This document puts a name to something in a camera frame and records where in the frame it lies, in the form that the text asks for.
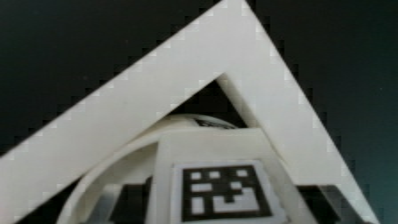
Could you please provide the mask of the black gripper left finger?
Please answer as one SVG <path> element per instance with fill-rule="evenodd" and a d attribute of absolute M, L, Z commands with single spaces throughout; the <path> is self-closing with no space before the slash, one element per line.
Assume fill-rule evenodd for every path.
<path fill-rule="evenodd" d="M 151 180 L 105 186 L 87 224 L 146 224 Z"/>

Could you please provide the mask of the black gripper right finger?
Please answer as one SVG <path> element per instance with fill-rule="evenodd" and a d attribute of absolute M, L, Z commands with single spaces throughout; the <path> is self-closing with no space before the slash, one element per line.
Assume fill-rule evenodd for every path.
<path fill-rule="evenodd" d="M 301 184 L 292 224 L 381 224 L 357 184 Z"/>

